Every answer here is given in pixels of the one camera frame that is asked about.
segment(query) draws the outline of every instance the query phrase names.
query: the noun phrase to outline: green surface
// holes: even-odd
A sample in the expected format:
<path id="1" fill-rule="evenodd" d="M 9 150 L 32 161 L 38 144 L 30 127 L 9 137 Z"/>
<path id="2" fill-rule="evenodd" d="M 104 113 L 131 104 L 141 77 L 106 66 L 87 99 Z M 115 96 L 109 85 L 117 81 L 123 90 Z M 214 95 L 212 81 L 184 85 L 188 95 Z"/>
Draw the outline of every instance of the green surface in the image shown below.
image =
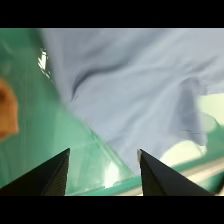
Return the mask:
<path id="1" fill-rule="evenodd" d="M 20 128 L 18 135 L 0 143 L 0 187 L 66 148 L 71 149 L 66 195 L 132 177 L 113 150 L 60 103 L 38 66 L 41 47 L 32 29 L 0 29 L 0 75 L 18 98 Z"/>

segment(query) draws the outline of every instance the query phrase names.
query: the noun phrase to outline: orange object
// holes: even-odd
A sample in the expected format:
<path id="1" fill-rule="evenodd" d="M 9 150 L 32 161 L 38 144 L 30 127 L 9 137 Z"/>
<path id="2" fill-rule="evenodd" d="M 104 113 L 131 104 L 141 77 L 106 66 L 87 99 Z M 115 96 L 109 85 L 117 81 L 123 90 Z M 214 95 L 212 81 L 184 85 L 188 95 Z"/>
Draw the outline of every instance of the orange object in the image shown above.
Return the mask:
<path id="1" fill-rule="evenodd" d="M 0 140 L 16 134 L 18 126 L 18 102 L 12 88 L 0 79 Z"/>

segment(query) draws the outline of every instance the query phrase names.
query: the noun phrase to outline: light blue fabric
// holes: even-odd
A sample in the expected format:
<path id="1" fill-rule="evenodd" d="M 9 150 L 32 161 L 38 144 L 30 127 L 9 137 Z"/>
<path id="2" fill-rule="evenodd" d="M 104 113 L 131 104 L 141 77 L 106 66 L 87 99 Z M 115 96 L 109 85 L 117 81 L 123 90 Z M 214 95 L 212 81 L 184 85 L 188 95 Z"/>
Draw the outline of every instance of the light blue fabric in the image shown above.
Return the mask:
<path id="1" fill-rule="evenodd" d="M 197 97 L 224 87 L 224 29 L 42 29 L 68 109 L 136 173 L 182 140 L 204 145 Z"/>

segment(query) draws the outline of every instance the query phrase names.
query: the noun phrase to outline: cloth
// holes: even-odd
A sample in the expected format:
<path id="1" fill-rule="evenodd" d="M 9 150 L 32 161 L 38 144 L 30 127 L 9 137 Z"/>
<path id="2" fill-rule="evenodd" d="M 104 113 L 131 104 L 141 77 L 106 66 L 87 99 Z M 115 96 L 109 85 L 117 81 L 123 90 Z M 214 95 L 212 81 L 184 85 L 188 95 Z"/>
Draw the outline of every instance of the cloth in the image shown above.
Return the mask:
<path id="1" fill-rule="evenodd" d="M 223 92 L 224 29 L 41 29 L 67 108 L 136 174 L 137 149 L 205 145 L 198 96 Z"/>

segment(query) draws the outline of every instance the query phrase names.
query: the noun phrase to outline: blue cloth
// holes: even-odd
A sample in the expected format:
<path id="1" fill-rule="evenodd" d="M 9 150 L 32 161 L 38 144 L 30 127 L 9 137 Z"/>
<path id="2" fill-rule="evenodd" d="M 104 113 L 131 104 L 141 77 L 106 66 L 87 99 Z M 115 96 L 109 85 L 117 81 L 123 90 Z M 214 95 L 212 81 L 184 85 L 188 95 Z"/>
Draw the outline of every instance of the blue cloth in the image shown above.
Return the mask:
<path id="1" fill-rule="evenodd" d="M 137 149 L 206 143 L 197 99 L 224 89 L 224 29 L 41 32 L 63 102 L 136 174 Z"/>

